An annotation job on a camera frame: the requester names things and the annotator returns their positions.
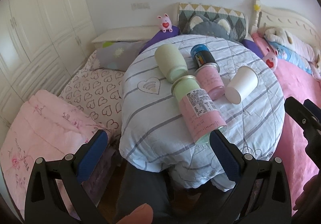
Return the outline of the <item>other hand at edge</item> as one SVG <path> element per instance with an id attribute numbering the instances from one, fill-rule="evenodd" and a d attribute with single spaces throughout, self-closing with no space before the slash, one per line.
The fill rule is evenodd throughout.
<path id="1" fill-rule="evenodd" d="M 320 223 L 320 175 L 313 176 L 303 187 L 293 208 L 292 223 Z"/>

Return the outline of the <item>bare hand fingertip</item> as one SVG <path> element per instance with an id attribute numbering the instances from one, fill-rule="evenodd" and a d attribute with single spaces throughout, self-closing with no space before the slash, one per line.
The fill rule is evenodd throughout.
<path id="1" fill-rule="evenodd" d="M 147 203 L 140 205 L 129 215 L 126 215 L 117 224 L 151 224 L 153 220 L 153 209 Z"/>

